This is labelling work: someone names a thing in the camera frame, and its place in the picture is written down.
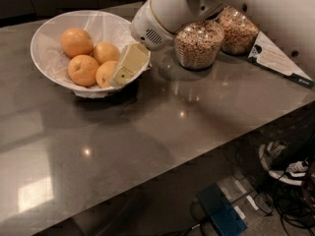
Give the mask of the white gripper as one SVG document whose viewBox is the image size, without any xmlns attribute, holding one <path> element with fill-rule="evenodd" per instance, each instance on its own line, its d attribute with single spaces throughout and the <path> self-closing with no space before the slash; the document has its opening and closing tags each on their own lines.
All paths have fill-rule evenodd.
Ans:
<svg viewBox="0 0 315 236">
<path fill-rule="evenodd" d="M 174 35 L 158 21 L 150 0 L 137 11 L 130 31 L 133 38 L 141 43 L 132 43 L 123 49 L 109 80 L 109 84 L 114 88 L 127 86 L 148 68 L 149 50 L 163 49 L 174 40 Z"/>
</svg>

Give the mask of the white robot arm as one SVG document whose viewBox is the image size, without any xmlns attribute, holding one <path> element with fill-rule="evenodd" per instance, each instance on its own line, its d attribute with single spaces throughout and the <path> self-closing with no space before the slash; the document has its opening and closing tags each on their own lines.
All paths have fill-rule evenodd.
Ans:
<svg viewBox="0 0 315 236">
<path fill-rule="evenodd" d="M 226 6 L 246 16 L 304 72 L 291 74 L 294 82 L 314 87 L 315 0 L 147 0 L 130 25 L 131 35 L 160 50 L 184 27 Z"/>
</svg>

